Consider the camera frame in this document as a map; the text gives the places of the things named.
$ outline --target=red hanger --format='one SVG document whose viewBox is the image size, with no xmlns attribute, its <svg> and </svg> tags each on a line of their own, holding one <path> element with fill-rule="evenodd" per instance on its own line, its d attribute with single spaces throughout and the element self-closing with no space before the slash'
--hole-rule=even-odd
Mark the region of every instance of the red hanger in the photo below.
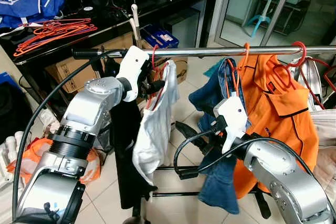
<svg viewBox="0 0 336 224">
<path fill-rule="evenodd" d="M 325 108 L 324 108 L 323 104 L 320 102 L 320 100 L 319 100 L 319 99 L 316 97 L 316 95 L 313 93 L 313 91 L 311 90 L 311 88 L 310 88 L 310 86 L 309 86 L 308 81 L 306 80 L 306 78 L 305 78 L 305 76 L 304 76 L 304 74 L 303 74 L 303 71 L 302 71 L 302 65 L 303 65 L 306 61 L 311 60 L 311 61 L 314 61 L 314 62 L 317 62 L 317 63 L 320 63 L 320 64 L 326 66 L 328 69 L 327 69 L 327 71 L 323 74 L 323 78 L 326 80 L 326 82 L 330 85 L 330 87 L 331 87 L 334 91 L 336 91 L 336 87 L 335 87 L 335 85 L 332 83 L 332 81 L 328 78 L 328 73 L 329 73 L 330 71 L 332 71 L 333 69 L 335 69 L 336 66 L 332 66 L 332 67 L 331 67 L 329 64 L 327 64 L 327 63 L 324 62 L 323 60 L 319 60 L 319 59 L 314 59 L 314 58 L 311 58 L 311 57 L 307 57 L 307 50 L 306 50 L 305 45 L 304 45 L 302 42 L 297 41 L 297 42 L 293 43 L 292 45 L 293 45 L 293 46 L 294 46 L 294 45 L 295 45 L 295 46 L 300 46 L 300 47 L 302 48 L 302 51 L 303 51 L 303 53 L 302 53 L 302 57 L 298 60 L 297 63 L 289 63 L 289 64 L 287 64 L 286 66 L 283 66 L 283 68 L 286 69 L 286 71 L 287 71 L 288 73 L 289 73 L 289 71 L 288 71 L 288 67 L 298 67 L 298 68 L 299 68 L 300 73 L 301 73 L 301 76 L 302 76 L 302 78 L 303 78 L 303 81 L 305 82 L 305 84 L 306 84 L 306 86 L 307 86 L 307 89 L 309 90 L 310 94 L 312 95 L 314 101 L 321 107 L 321 109 L 324 110 Z"/>
<path fill-rule="evenodd" d="M 154 57 L 155 57 L 155 51 L 159 48 L 158 45 L 155 45 L 154 48 L 153 48 L 153 53 L 152 53 L 152 68 L 153 70 L 155 70 L 155 75 L 154 75 L 154 80 L 153 81 L 157 81 L 158 77 L 160 76 L 160 78 L 162 79 L 163 77 L 163 70 L 165 69 L 165 67 L 168 65 L 168 62 L 166 62 L 162 68 L 159 68 L 159 67 L 155 67 L 155 64 L 154 64 Z M 157 98 L 156 98 L 156 101 L 155 101 L 155 105 L 154 107 L 152 108 L 152 110 L 154 110 L 159 102 L 159 99 L 161 97 L 161 94 L 162 94 L 162 91 L 163 91 L 163 88 L 159 91 L 158 95 L 157 95 Z M 146 104 L 146 109 L 149 109 L 151 103 L 152 103 L 152 99 L 153 97 L 156 96 L 156 93 L 154 94 L 151 94 L 149 96 L 149 99 L 147 101 L 147 104 Z"/>
<path fill-rule="evenodd" d="M 307 56 L 307 49 L 306 49 L 306 46 L 302 42 L 300 42 L 300 41 L 294 42 L 292 44 L 292 46 L 299 46 L 299 47 L 301 47 L 301 49 L 302 49 L 302 56 L 301 56 L 300 60 L 296 64 L 289 63 L 286 66 L 284 66 L 282 64 L 275 64 L 275 66 L 273 67 L 273 72 L 276 75 L 276 77 L 278 77 L 279 81 L 286 88 L 289 88 L 290 86 L 292 86 L 294 89 L 296 89 L 295 86 L 294 86 L 294 84 L 292 83 L 292 77 L 290 76 L 290 72 L 289 72 L 288 68 L 289 67 L 299 67 L 300 65 L 302 65 L 303 62 L 304 62 L 304 60 L 305 60 L 305 58 L 306 58 L 306 56 Z M 276 69 L 278 69 L 278 68 L 281 68 L 284 71 L 286 71 L 287 76 L 288 76 L 287 84 L 283 81 L 282 77 L 276 72 Z"/>
</svg>

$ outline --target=orange jacket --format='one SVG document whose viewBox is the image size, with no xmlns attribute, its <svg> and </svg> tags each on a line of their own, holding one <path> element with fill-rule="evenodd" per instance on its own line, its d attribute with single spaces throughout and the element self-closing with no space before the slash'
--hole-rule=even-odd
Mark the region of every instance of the orange jacket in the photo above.
<svg viewBox="0 0 336 224">
<path fill-rule="evenodd" d="M 273 137 L 288 144 L 313 170 L 318 153 L 318 136 L 308 111 L 309 90 L 291 79 L 293 87 L 286 88 L 273 72 L 280 64 L 276 55 L 259 55 L 243 58 L 238 67 L 244 92 L 248 118 L 252 125 L 247 130 L 266 137 Z M 288 75 L 284 69 L 276 69 L 285 84 Z M 238 161 L 234 171 L 237 198 L 244 197 L 257 179 Z"/>
</svg>

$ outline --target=white floor tile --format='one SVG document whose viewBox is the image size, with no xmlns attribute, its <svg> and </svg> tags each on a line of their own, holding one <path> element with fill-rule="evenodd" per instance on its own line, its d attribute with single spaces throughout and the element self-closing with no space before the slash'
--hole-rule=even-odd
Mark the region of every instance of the white floor tile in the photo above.
<svg viewBox="0 0 336 224">
<path fill-rule="evenodd" d="M 118 182 L 113 183 L 99 195 L 93 204 L 107 224 L 122 224 L 124 220 L 132 216 L 132 209 L 121 209 Z"/>
<path fill-rule="evenodd" d="M 266 220 L 261 216 L 260 209 L 257 204 L 256 197 L 252 194 L 246 195 L 244 198 L 240 199 L 239 205 L 243 208 L 249 215 L 256 219 L 260 224 L 267 223 L 278 223 L 284 224 L 284 219 L 274 201 L 274 199 L 266 194 L 264 198 L 268 203 L 269 209 L 271 210 L 271 216 Z"/>
<path fill-rule="evenodd" d="M 30 104 L 31 109 L 34 112 L 37 109 L 37 107 L 39 106 L 39 104 L 34 100 L 34 98 L 28 92 L 26 92 L 25 90 L 24 90 L 24 92 L 25 92 L 26 98 L 27 98 L 27 100 Z"/>
<path fill-rule="evenodd" d="M 183 123 L 189 125 L 191 128 L 193 128 L 195 131 L 200 132 L 200 129 L 198 128 L 198 122 L 201 119 L 201 117 L 204 115 L 204 112 L 195 110 L 190 116 L 188 116 Z"/>
<path fill-rule="evenodd" d="M 203 73 L 221 59 L 222 57 L 204 57 L 202 59 L 198 57 L 189 57 L 186 81 L 195 87 L 202 87 L 209 80 L 209 77 L 203 75 Z"/>
<path fill-rule="evenodd" d="M 112 153 L 107 157 L 105 164 L 102 166 L 100 177 L 87 185 L 86 192 L 90 199 L 94 200 L 117 179 L 116 159 L 114 153 Z"/>
<path fill-rule="evenodd" d="M 169 161 L 167 162 L 165 161 L 165 164 L 164 164 L 165 166 L 173 166 L 175 152 L 176 152 L 176 147 L 172 145 L 172 143 L 168 143 L 167 158 L 169 159 Z M 179 158 L 177 160 L 178 165 L 183 165 L 183 166 L 193 165 L 193 163 L 191 163 L 189 159 L 187 159 L 182 153 L 179 155 L 178 158 Z"/>
<path fill-rule="evenodd" d="M 200 191 L 204 184 L 205 175 L 196 178 L 180 180 L 174 170 L 156 170 L 154 184 L 160 193 L 180 193 L 184 191 Z"/>
<path fill-rule="evenodd" d="M 187 119 L 183 121 L 183 123 L 189 125 L 197 132 L 200 132 L 199 128 L 197 127 L 197 123 L 202 115 L 203 112 L 195 111 L 190 116 L 188 116 Z M 184 140 L 185 137 L 177 129 L 174 129 L 172 131 L 170 141 L 176 148 Z M 184 154 L 194 165 L 199 165 L 204 158 L 204 155 L 202 154 L 200 149 L 193 144 L 186 145 L 181 151 L 181 154 Z"/>
<path fill-rule="evenodd" d="M 244 210 L 240 209 L 239 211 L 240 213 L 238 215 L 228 214 L 228 216 L 223 221 L 223 224 L 258 224 L 258 222 L 251 218 L 251 216 L 248 215 Z"/>
<path fill-rule="evenodd" d="M 246 42 L 250 43 L 251 46 L 259 46 L 265 35 L 266 29 L 259 27 L 255 36 L 252 38 L 251 34 L 254 28 L 254 24 L 242 27 L 237 23 L 225 20 L 221 38 L 240 46 L 243 46 Z M 286 36 L 279 33 L 272 33 L 268 45 L 283 45 L 283 41 L 285 40 Z"/>
<path fill-rule="evenodd" d="M 82 212 L 90 203 L 91 203 L 91 199 L 89 198 L 88 194 L 86 193 L 86 191 L 84 192 L 83 196 L 82 196 L 82 205 L 80 206 L 79 211 Z"/>
<path fill-rule="evenodd" d="M 180 99 L 173 105 L 172 112 L 175 120 L 183 121 L 195 110 L 195 107 L 188 100 L 188 96 L 197 88 L 186 81 L 179 84 L 178 88 Z"/>
<path fill-rule="evenodd" d="M 227 216 L 226 211 L 207 206 L 197 196 L 157 197 L 146 208 L 152 224 L 220 224 Z"/>
<path fill-rule="evenodd" d="M 210 41 L 210 40 L 208 40 L 208 44 L 207 44 L 206 47 L 216 48 L 216 47 L 223 47 L 223 46 L 220 45 L 220 44 L 218 44 L 218 43 L 216 43 L 216 42 L 214 42 L 214 41 Z"/>
<path fill-rule="evenodd" d="M 0 192 L 0 223 L 12 223 L 12 193 L 13 185 L 2 188 Z"/>
<path fill-rule="evenodd" d="M 177 148 L 183 141 L 185 137 L 177 130 L 172 131 L 170 138 L 171 143 Z M 185 155 L 194 165 L 199 165 L 203 160 L 204 155 L 198 147 L 192 143 L 187 144 L 181 151 L 181 154 Z"/>
<path fill-rule="evenodd" d="M 76 224 L 104 224 L 104 220 L 100 217 L 93 203 L 88 205 L 80 212 L 76 219 Z"/>
</svg>

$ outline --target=tiled floor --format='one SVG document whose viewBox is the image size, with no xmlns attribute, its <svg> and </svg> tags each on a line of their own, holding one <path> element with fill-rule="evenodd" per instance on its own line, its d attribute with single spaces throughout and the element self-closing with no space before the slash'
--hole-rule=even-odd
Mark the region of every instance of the tiled floor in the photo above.
<svg viewBox="0 0 336 224">
<path fill-rule="evenodd" d="M 307 23 L 310 20 L 315 22 L 318 16 L 312 13 L 309 13 L 308 16 L 310 18 L 305 19 L 307 22 L 305 22 L 305 24 L 298 31 L 291 32 L 289 35 L 282 35 L 276 32 L 271 33 L 267 45 L 289 46 L 297 40 L 304 42 L 306 45 L 318 45 L 321 38 L 323 37 L 323 34 L 317 32 L 312 33 L 312 31 L 325 31 L 326 25 L 324 22 L 319 21 L 316 22 L 319 26 L 316 29 L 312 29 L 312 25 Z M 259 46 L 265 35 L 266 29 L 259 27 L 255 36 L 252 38 L 250 35 L 252 34 L 254 28 L 255 25 L 253 24 L 242 27 L 237 23 L 231 22 L 230 20 L 225 20 L 221 37 L 240 46 L 243 46 L 246 42 L 249 42 L 251 46 Z"/>
<path fill-rule="evenodd" d="M 179 121 L 183 121 L 191 127 L 197 128 L 197 121 L 202 113 L 195 111 L 188 101 L 188 95 L 203 86 L 207 77 L 203 72 L 209 69 L 220 59 L 216 57 L 198 59 L 190 58 L 188 62 L 187 79 L 179 85 L 181 98 L 174 105 L 173 114 Z M 168 157 L 171 162 L 176 147 L 183 141 L 183 136 L 177 130 L 173 130 L 169 143 Z M 178 160 L 179 165 L 197 165 L 202 160 L 200 151 L 194 146 L 187 146 Z M 173 171 L 156 171 L 155 184 L 161 192 L 173 191 L 198 191 L 204 177 L 179 180 Z M 142 204 L 146 218 L 152 224 L 234 224 L 234 223 L 284 223 L 272 198 L 265 196 L 269 202 L 272 216 L 264 220 L 260 215 L 253 195 L 248 195 L 239 200 L 240 214 L 231 215 L 226 211 L 210 207 L 200 202 L 196 196 L 157 197 Z M 87 186 L 76 223 L 101 224 L 120 223 L 131 216 L 131 210 L 120 208 L 120 198 L 117 182 L 117 171 L 114 154 L 110 155 L 102 168 L 101 177 Z"/>
</svg>

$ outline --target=white t-shirt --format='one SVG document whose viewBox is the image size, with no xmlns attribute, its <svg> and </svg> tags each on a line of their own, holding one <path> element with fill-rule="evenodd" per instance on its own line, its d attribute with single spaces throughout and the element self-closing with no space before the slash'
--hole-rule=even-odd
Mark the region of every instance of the white t-shirt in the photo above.
<svg viewBox="0 0 336 224">
<path fill-rule="evenodd" d="M 150 185 L 154 185 L 153 172 L 164 162 L 171 132 L 172 105 L 180 98 L 174 61 L 168 61 L 162 79 L 165 85 L 159 100 L 157 95 L 150 107 L 144 109 L 132 157 L 135 168 Z"/>
</svg>

